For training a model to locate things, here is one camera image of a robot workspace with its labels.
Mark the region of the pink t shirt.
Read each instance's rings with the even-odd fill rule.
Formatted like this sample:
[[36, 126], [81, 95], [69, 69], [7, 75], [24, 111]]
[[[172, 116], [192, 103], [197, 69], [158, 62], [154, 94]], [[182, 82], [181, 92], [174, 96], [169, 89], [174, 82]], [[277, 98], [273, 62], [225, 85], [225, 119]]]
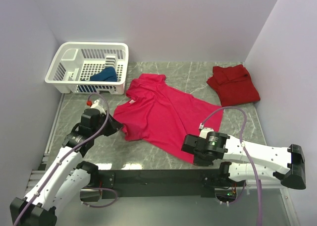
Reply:
[[192, 164], [193, 155], [181, 150], [185, 136], [198, 136], [200, 123], [212, 112], [205, 125], [219, 131], [223, 110], [168, 86], [165, 79], [163, 74], [147, 73], [133, 79], [126, 92], [130, 100], [119, 105], [113, 117], [123, 124], [125, 140], [145, 140]]

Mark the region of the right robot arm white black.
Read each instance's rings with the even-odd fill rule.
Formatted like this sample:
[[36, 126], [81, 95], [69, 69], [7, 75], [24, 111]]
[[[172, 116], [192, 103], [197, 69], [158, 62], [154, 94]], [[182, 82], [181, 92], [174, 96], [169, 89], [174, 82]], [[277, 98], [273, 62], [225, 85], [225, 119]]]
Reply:
[[193, 155], [194, 164], [207, 167], [221, 160], [215, 185], [268, 180], [284, 187], [306, 189], [305, 157], [301, 146], [271, 147], [240, 140], [234, 136], [204, 128], [198, 136], [185, 136], [182, 151]]

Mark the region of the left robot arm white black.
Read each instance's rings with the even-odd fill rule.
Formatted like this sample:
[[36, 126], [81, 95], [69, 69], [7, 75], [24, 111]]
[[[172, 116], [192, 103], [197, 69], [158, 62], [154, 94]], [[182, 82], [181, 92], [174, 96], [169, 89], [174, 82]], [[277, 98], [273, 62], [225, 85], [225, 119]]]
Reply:
[[97, 165], [83, 158], [100, 136], [115, 134], [122, 124], [107, 107], [94, 104], [65, 137], [55, 160], [36, 185], [22, 198], [14, 198], [10, 213], [15, 226], [53, 226], [59, 212], [83, 189], [115, 192], [103, 187]]

